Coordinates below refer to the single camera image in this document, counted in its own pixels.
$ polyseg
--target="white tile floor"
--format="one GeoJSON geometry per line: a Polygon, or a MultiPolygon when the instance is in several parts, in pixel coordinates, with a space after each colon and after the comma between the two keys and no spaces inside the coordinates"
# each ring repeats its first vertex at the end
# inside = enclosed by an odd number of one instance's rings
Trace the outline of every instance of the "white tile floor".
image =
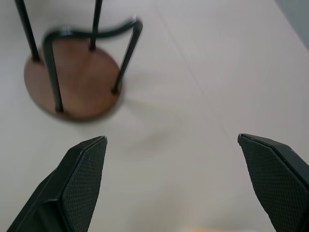
{"type": "MultiPolygon", "coordinates": [[[[26,0],[35,37],[90,28],[94,0],[26,0]]],[[[107,0],[101,26],[133,14],[144,31],[124,100],[102,120],[56,120],[29,98],[29,49],[14,1],[0,2],[0,231],[67,149],[108,137],[89,231],[273,231],[253,192],[240,132],[309,163],[309,52],[273,0],[107,0]]],[[[128,36],[101,43],[120,63],[128,36]]]]}

